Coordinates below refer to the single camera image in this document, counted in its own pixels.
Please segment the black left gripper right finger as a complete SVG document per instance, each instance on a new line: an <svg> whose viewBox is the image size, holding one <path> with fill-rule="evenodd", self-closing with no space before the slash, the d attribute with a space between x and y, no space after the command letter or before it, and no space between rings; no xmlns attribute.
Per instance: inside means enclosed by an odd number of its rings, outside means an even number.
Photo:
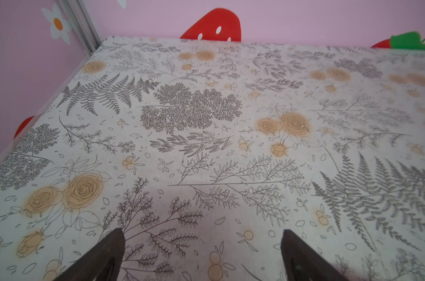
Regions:
<svg viewBox="0 0 425 281"><path fill-rule="evenodd" d="M283 232L281 253L289 281L347 281L292 230Z"/></svg>

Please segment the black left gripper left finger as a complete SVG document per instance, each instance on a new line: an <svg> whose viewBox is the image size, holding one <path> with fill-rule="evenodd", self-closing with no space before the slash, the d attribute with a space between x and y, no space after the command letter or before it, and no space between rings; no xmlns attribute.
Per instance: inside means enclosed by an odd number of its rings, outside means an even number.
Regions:
<svg viewBox="0 0 425 281"><path fill-rule="evenodd" d="M115 281L125 251L124 233L114 229L59 277L58 281Z"/></svg>

